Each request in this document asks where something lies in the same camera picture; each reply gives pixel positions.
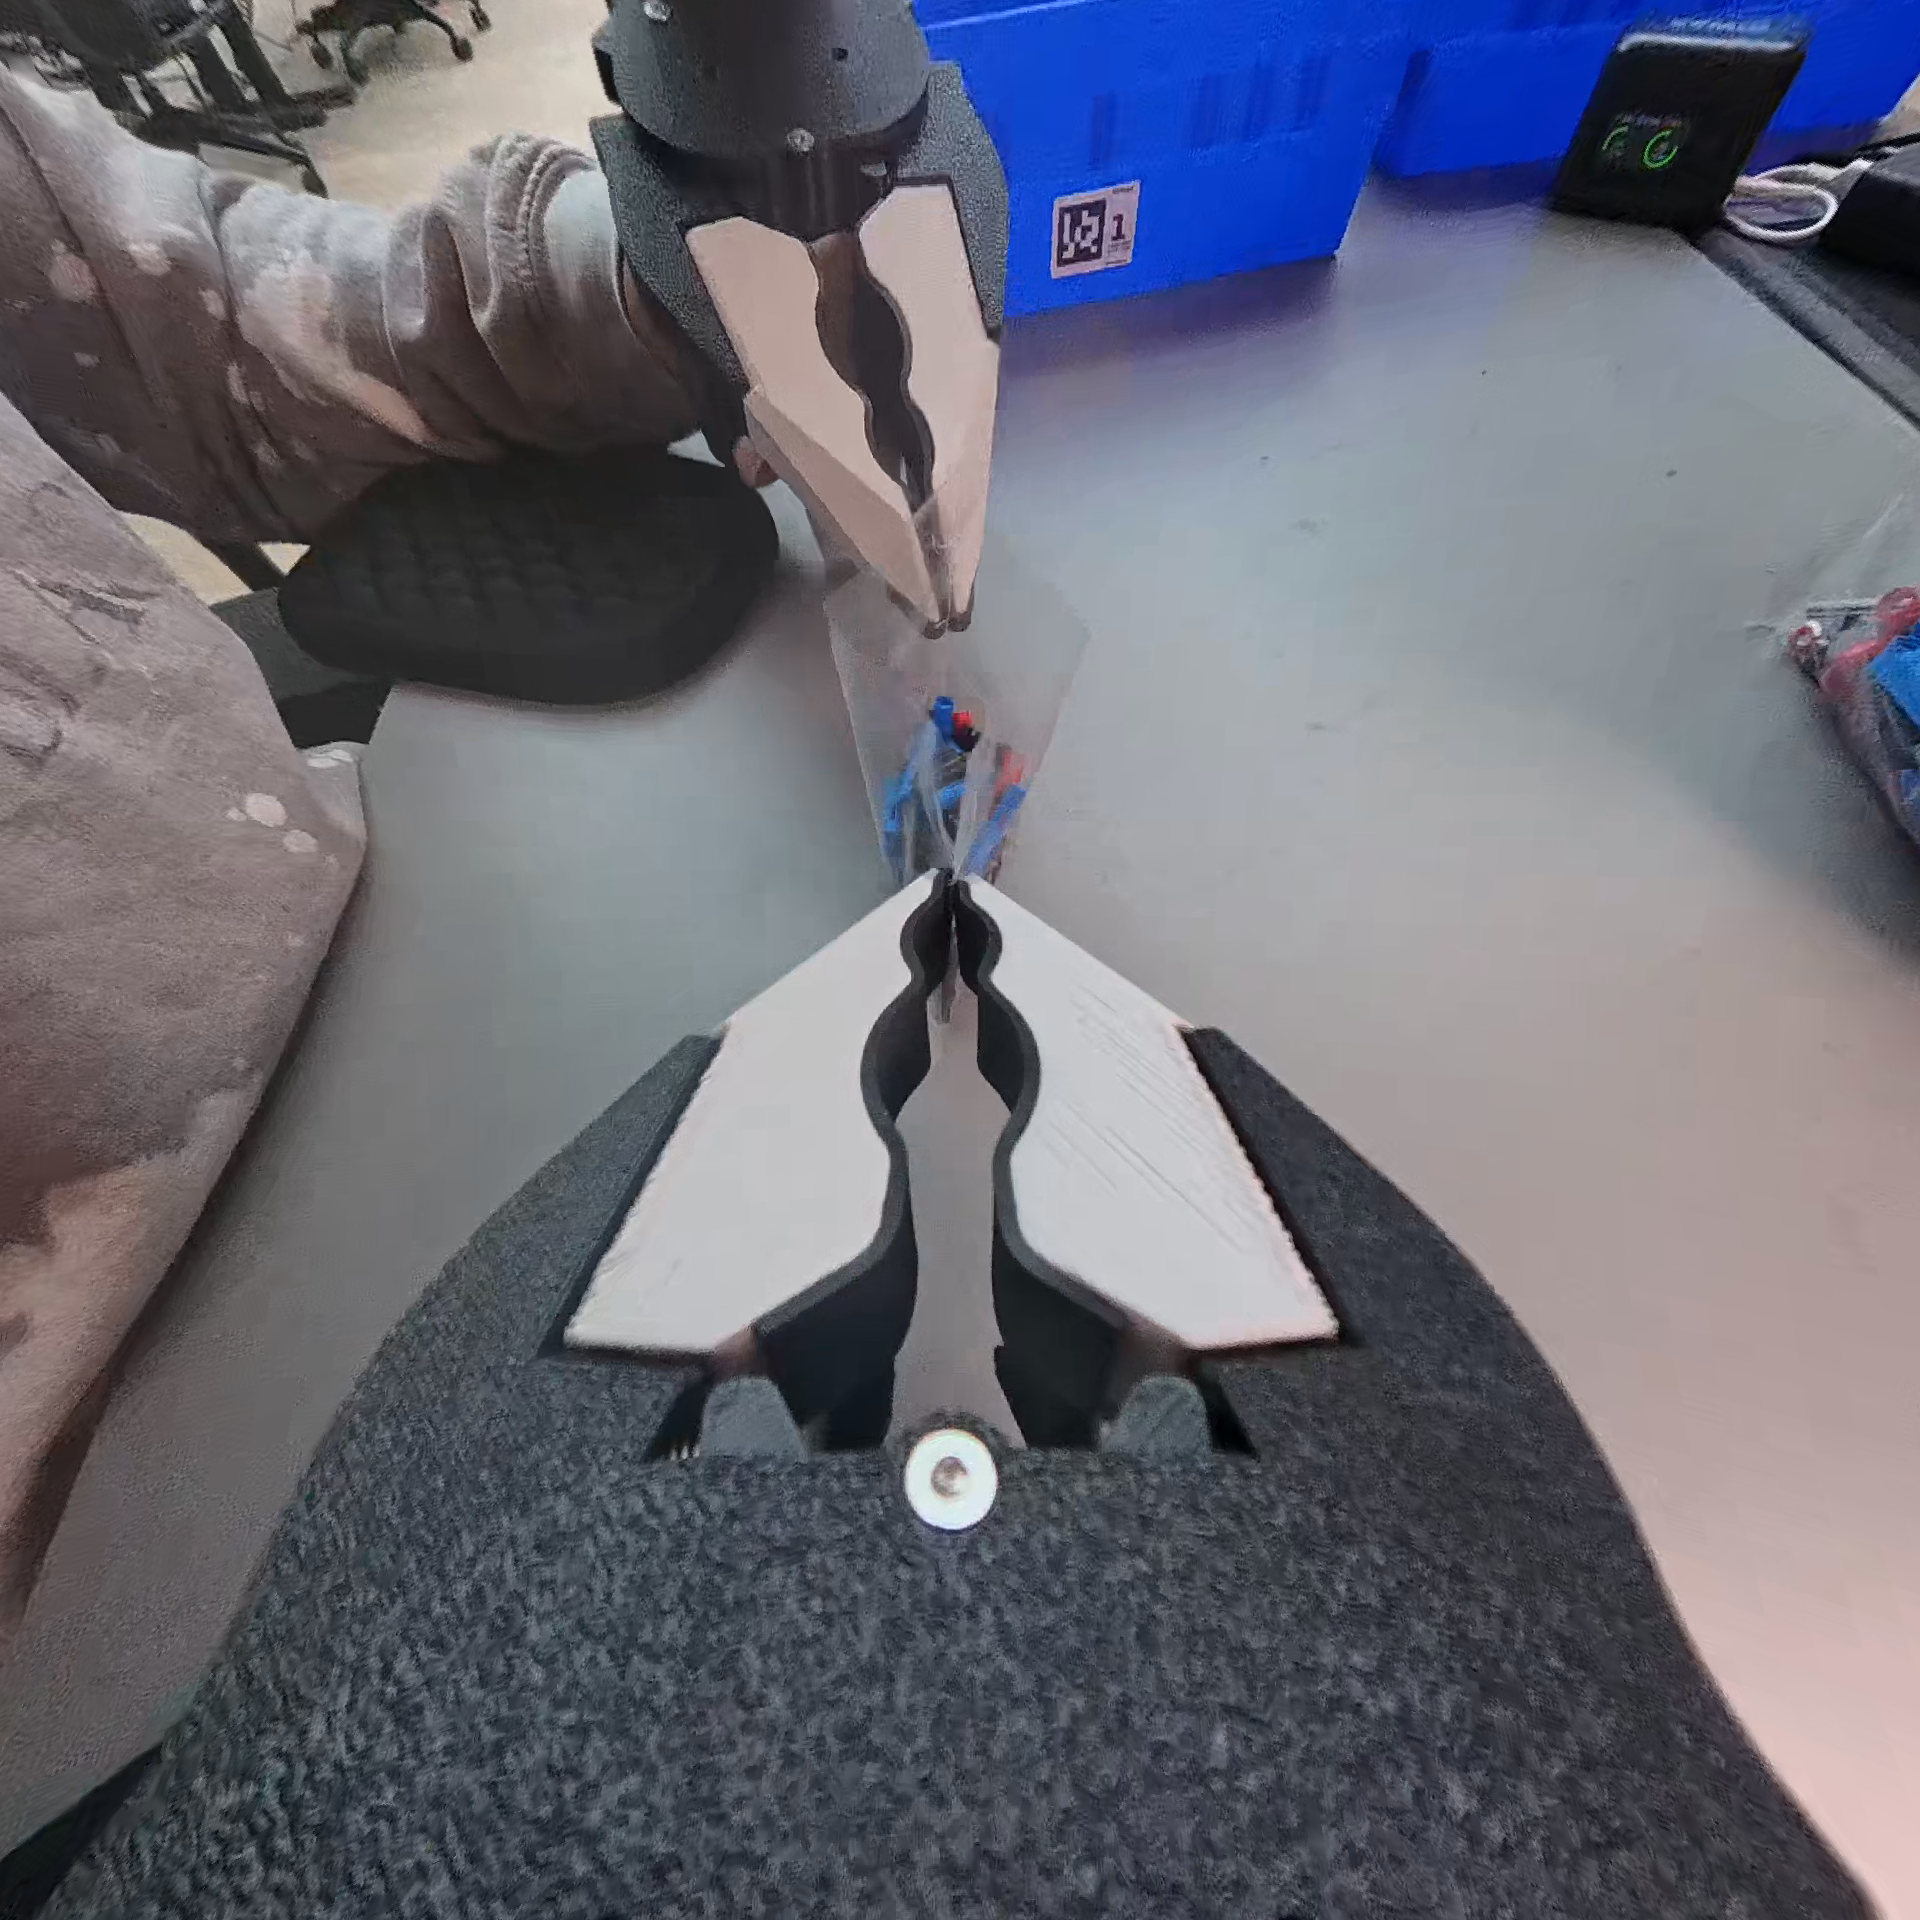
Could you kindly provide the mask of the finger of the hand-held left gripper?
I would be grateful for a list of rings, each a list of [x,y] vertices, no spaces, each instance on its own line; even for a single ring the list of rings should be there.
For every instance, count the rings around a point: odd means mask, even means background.
[[[804,240],[711,223],[688,248],[745,373],[749,441],[840,547],[926,624],[953,620],[953,227],[860,223],[857,286],[902,331],[898,380],[849,378],[821,333],[823,282]]]
[[[934,617],[964,628],[987,537],[1000,348],[981,312],[951,186],[898,186],[860,222],[858,252],[902,337],[902,373],[881,390],[894,405],[889,428]]]

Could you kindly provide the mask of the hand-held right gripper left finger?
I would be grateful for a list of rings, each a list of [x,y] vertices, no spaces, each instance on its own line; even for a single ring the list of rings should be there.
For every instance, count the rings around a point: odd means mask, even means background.
[[[868,1448],[919,1303],[902,1112],[932,1064],[949,877],[926,874],[724,1023],[564,1316],[575,1357],[758,1376]]]

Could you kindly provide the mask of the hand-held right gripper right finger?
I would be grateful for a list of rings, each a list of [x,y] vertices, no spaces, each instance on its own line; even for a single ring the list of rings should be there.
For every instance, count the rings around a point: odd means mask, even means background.
[[[1030,1448],[1097,1448],[1142,1382],[1338,1342],[1197,1030],[1002,889],[957,887],[993,1151],[996,1382]]]

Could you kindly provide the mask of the clear printed plastic bag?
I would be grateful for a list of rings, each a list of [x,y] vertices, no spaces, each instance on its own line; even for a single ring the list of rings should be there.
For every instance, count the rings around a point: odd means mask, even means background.
[[[1089,630],[1029,539],[991,528],[970,613],[938,624],[809,511],[830,654],[889,896],[996,881],[1032,809]]]

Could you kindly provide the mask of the person's left forearm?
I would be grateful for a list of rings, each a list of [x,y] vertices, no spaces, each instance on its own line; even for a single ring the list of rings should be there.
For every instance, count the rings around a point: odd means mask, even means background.
[[[384,475],[673,445],[673,331],[609,189],[511,133],[378,210],[222,174],[4,72],[4,518],[36,490],[197,539],[310,539]]]

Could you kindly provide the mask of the black quilted cushion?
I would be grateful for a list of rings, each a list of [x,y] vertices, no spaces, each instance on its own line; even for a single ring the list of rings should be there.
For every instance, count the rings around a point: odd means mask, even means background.
[[[777,567],[773,514],[724,467],[518,452],[386,475],[307,539],[278,611],[348,675],[600,709],[702,675]]]

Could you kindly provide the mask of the black office chair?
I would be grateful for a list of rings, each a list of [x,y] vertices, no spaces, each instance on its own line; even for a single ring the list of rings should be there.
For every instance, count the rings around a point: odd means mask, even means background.
[[[299,14],[295,36],[316,67],[337,70],[352,89],[361,89],[369,78],[360,55],[363,38],[405,36],[414,27],[437,31],[454,59],[471,63],[475,38],[492,33],[492,17],[482,2],[324,2]]]
[[[123,131],[150,146],[267,161],[309,195],[329,195],[299,135],[324,127],[339,101],[292,93],[239,4],[6,2],[4,42],[59,57]]]

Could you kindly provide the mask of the person's grey hoodie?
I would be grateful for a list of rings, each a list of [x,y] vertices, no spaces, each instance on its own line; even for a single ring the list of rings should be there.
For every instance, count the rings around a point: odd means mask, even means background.
[[[4,403],[4,1645],[360,877],[358,775]]]

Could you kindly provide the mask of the black power bank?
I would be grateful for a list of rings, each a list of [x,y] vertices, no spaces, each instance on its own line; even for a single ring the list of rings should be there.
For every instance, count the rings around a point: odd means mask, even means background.
[[[1552,212],[1697,235],[1800,78],[1794,17],[1650,19],[1605,63],[1548,191]]]

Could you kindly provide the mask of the clear bag of toy bricks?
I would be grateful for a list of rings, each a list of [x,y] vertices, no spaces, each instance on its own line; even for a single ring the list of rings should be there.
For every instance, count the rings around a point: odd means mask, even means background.
[[[1919,588],[1811,603],[1786,639],[1883,811],[1919,843]]]

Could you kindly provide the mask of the black charger hub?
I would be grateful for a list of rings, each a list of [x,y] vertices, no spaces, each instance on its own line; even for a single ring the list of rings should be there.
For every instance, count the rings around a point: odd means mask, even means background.
[[[1919,280],[1919,135],[1877,142],[1847,161],[1837,212],[1817,246],[1864,269]]]

